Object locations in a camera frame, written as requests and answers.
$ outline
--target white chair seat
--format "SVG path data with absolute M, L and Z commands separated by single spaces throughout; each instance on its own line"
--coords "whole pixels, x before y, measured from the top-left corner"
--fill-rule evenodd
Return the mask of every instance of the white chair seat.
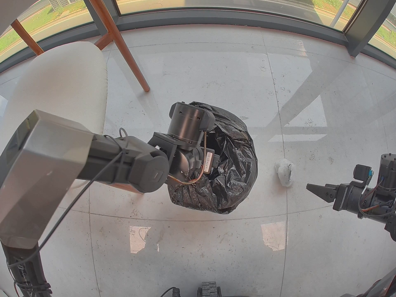
M 106 101 L 107 67 L 98 47 L 74 42 L 50 49 L 37 56 L 17 82 L 3 115 L 0 151 L 34 109 L 102 134 Z

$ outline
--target road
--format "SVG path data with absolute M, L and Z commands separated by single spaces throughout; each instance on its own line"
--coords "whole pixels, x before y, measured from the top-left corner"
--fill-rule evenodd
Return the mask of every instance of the road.
M 122 0 L 119 2 L 121 13 L 133 13 L 142 10 L 152 10 L 158 8 L 174 8 L 174 7 L 213 7 L 213 8 L 240 8 L 251 9 L 261 12 L 270 12 L 290 17 L 304 19 L 310 22 L 319 23 L 329 26 L 333 17 L 324 12 L 315 11 L 304 6 L 295 6 L 287 4 L 283 1 L 273 0 Z M 66 17 L 65 20 L 49 26 L 33 35 L 38 41 L 43 38 L 54 35 L 87 22 L 91 22 L 92 18 L 88 11 L 79 13 L 72 17 Z M 346 22 L 339 20 L 336 28 L 342 30 Z M 377 39 L 372 39 L 371 44 L 386 51 L 393 57 L 396 57 L 396 51 L 388 47 L 386 44 Z M 15 54 L 19 50 L 26 47 L 24 42 L 16 44 L 13 48 L 0 55 L 0 62 L 7 57 Z

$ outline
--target black plastic bag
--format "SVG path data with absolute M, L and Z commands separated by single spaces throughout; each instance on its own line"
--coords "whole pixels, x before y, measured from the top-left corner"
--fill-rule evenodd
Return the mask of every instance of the black plastic bag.
M 207 146 L 220 155 L 220 162 L 196 184 L 168 181 L 171 201 L 186 208 L 230 213 L 248 196 L 257 178 L 253 140 L 245 123 L 232 113 L 200 102 L 190 105 L 209 110 L 216 117 L 214 129 L 207 134 Z M 195 171 L 191 179 L 199 174 Z

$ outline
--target white label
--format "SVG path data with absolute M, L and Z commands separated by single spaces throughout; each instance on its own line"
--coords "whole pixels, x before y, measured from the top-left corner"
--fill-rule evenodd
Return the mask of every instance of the white label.
M 206 152 L 204 172 L 207 174 L 210 173 L 210 162 L 212 161 L 212 157 L 213 157 L 213 153 Z

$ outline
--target gray metal window frame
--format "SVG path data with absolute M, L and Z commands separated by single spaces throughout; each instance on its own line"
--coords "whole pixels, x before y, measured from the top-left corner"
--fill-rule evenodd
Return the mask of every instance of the gray metal window frame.
M 227 24 L 272 28 L 340 44 L 347 48 L 351 56 L 356 57 L 361 52 L 396 69 L 396 59 L 368 44 L 385 21 L 396 0 L 363 0 L 343 32 L 301 19 L 249 10 L 179 8 L 121 15 L 115 0 L 103 1 L 120 31 L 183 24 Z M 38 42 L 44 51 L 106 33 L 89 0 L 84 2 L 94 23 L 60 32 Z M 0 73 L 33 56 L 35 54 L 29 48 L 19 51 L 0 63 Z

